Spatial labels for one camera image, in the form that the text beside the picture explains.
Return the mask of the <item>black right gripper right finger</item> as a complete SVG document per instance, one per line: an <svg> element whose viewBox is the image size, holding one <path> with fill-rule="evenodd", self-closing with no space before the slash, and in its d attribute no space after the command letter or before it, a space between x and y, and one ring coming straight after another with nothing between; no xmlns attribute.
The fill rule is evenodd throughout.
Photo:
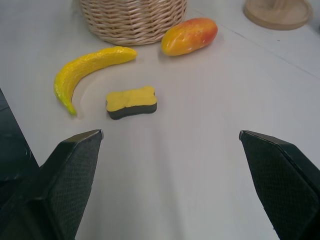
<svg viewBox="0 0 320 240"><path fill-rule="evenodd" d="M320 171L292 143L242 130L253 184L281 240L320 238Z"/></svg>

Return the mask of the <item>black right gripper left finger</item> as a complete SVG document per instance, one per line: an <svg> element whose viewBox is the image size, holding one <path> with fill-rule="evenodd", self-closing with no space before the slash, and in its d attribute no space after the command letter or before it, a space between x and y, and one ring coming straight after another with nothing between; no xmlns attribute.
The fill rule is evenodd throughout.
<svg viewBox="0 0 320 240"><path fill-rule="evenodd" d="M87 206L103 131L60 142L31 169L0 167L0 237L3 240L73 240Z"/></svg>

